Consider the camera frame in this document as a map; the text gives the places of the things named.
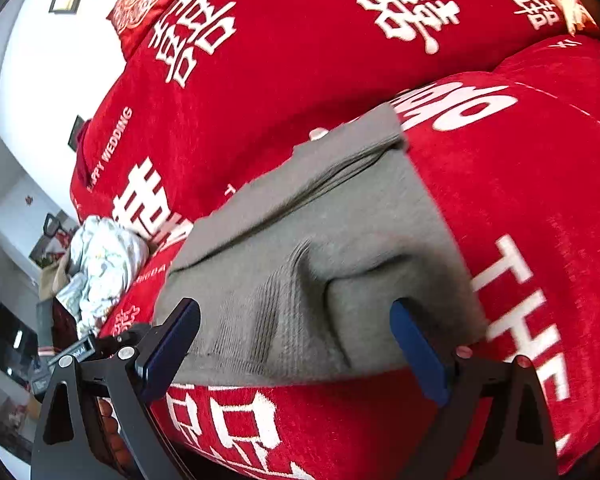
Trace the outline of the grey knitted garment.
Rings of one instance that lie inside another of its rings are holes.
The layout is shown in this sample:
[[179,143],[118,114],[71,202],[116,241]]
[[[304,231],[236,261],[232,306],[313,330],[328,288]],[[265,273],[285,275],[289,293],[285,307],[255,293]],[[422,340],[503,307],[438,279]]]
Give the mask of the grey knitted garment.
[[396,370],[389,326],[400,298],[449,344],[478,340],[486,318],[442,214],[381,105],[244,185],[198,219],[155,305],[184,298],[200,329],[180,384],[286,386]]

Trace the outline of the brown cloth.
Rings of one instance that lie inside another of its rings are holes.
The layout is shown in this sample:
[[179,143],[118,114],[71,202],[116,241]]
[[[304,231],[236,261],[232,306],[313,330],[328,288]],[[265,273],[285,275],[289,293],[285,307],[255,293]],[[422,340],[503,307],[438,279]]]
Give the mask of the brown cloth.
[[70,278],[67,272],[69,263],[70,252],[65,252],[59,260],[46,266],[38,283],[39,300],[44,301],[55,297],[61,289],[69,284]]

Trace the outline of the white floral cloth bundle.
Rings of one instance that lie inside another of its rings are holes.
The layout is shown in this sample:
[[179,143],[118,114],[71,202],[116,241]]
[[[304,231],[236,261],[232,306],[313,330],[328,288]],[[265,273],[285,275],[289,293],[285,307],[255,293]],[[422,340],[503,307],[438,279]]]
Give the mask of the white floral cloth bundle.
[[79,337],[100,332],[149,256],[146,242],[118,222],[99,216],[83,221],[54,284],[55,298],[73,316]]

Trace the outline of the red wedding bedspread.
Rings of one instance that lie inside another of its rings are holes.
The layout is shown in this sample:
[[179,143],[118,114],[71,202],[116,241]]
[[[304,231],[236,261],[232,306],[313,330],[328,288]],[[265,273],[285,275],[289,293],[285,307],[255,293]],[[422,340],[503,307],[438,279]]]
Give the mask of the red wedding bedspread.
[[[578,0],[173,0],[79,137],[80,219],[152,250],[102,330],[161,323],[198,219],[385,104],[486,318],[464,346],[528,356],[558,476],[600,478],[600,33]],[[151,411],[197,478],[393,479],[438,414],[404,360],[286,386],[174,377]]]

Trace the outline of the dark wall switch plate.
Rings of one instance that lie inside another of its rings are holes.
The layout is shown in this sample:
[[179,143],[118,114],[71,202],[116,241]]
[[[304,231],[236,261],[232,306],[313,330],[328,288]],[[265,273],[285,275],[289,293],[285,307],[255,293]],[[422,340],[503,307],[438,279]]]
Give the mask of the dark wall switch plate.
[[69,148],[74,152],[78,149],[80,132],[82,131],[84,124],[85,120],[80,115],[76,115],[68,141]]

